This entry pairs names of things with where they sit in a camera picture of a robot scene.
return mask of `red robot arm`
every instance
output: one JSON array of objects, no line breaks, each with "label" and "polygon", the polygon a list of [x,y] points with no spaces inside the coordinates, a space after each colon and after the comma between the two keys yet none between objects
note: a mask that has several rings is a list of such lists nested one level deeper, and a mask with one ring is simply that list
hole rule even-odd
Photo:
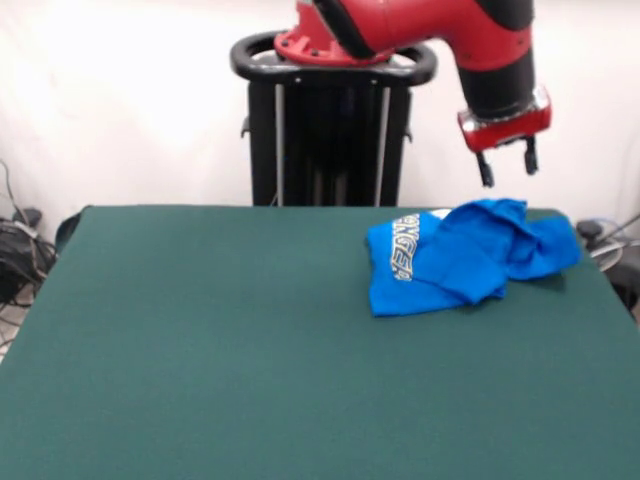
[{"label": "red robot arm", "polygon": [[527,171],[537,170],[534,135],[551,124],[551,103],[535,86],[533,0],[313,0],[340,45],[366,60],[441,38],[451,47],[469,106],[459,123],[493,185],[483,151],[524,138]]}]

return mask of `blue t-shirt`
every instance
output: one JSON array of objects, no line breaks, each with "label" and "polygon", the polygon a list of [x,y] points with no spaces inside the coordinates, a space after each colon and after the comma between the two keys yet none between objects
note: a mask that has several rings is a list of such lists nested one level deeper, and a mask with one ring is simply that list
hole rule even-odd
[{"label": "blue t-shirt", "polygon": [[565,217],[527,223],[526,211],[526,202],[481,200],[444,220],[417,213],[371,228],[374,315],[410,315],[502,298],[508,279],[545,277],[580,260]]}]

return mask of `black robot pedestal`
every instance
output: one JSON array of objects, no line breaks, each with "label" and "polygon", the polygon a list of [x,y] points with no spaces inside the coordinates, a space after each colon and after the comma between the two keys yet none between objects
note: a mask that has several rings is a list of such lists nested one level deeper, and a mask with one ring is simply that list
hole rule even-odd
[{"label": "black robot pedestal", "polygon": [[273,50],[278,32],[238,42],[234,71],[249,80],[253,204],[394,206],[411,106],[434,53],[416,46],[363,68],[293,64]]}]

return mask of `green felt surface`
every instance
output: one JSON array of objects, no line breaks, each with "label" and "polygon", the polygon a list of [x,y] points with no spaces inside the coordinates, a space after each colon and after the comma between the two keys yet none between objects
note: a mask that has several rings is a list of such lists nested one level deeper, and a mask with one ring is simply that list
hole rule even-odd
[{"label": "green felt surface", "polygon": [[0,365],[0,477],[640,478],[604,277],[373,319],[382,209],[92,208]]}]

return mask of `white wall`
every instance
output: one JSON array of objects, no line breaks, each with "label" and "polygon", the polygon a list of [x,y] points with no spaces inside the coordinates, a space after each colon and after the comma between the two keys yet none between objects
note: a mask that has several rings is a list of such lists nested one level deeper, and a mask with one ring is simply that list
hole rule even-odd
[{"label": "white wall", "polygon": [[[492,191],[458,131],[464,101],[436,42],[439,75],[415,92],[402,204],[504,195],[620,220],[640,209],[634,3],[538,0],[537,70],[555,124],[539,138],[536,177],[522,146],[490,154]],[[19,202],[45,211],[49,235],[86,204],[249,204],[246,85],[228,51],[294,21],[294,0],[3,0],[0,156]]]}]

